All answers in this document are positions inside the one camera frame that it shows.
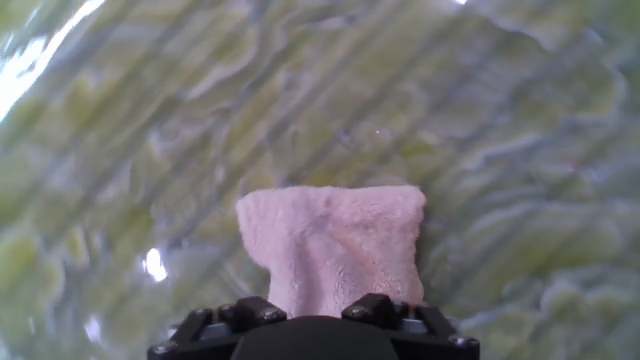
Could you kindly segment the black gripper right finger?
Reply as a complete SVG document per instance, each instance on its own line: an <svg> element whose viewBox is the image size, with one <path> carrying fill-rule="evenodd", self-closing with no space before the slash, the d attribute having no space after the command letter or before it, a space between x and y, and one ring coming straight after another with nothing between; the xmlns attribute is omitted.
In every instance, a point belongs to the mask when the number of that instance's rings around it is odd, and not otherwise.
<svg viewBox="0 0 640 360"><path fill-rule="evenodd" d="M393 301L388 295L368 293L341 311L341 318L384 330L447 338L456 327L438 307Z"/></svg>

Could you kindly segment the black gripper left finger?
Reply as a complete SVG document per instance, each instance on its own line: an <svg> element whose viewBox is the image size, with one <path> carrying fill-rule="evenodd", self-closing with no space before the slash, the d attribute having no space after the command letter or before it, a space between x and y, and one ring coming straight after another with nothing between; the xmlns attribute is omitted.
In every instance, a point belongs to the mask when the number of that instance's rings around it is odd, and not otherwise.
<svg viewBox="0 0 640 360"><path fill-rule="evenodd" d="M246 297L234 304L200 308L190 312L172 334L178 345L225 338L287 320L287 313L258 297Z"/></svg>

